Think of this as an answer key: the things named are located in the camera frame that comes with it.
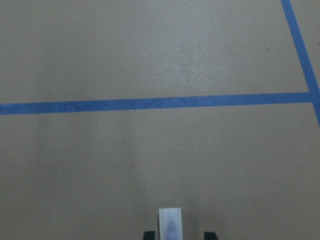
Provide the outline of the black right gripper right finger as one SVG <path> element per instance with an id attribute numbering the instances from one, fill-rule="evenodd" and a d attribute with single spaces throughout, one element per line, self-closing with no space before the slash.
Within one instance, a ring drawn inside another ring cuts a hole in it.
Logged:
<path id="1" fill-rule="evenodd" d="M 203 234 L 204 240 L 218 240 L 218 236 L 215 232 L 212 231 L 206 231 Z"/>

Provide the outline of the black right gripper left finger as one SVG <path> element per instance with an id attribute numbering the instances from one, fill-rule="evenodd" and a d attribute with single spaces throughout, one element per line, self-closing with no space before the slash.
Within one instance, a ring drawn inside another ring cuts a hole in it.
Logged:
<path id="1" fill-rule="evenodd" d="M 145 231 L 143 233 L 143 240 L 155 240 L 156 232 L 155 231 Z"/>

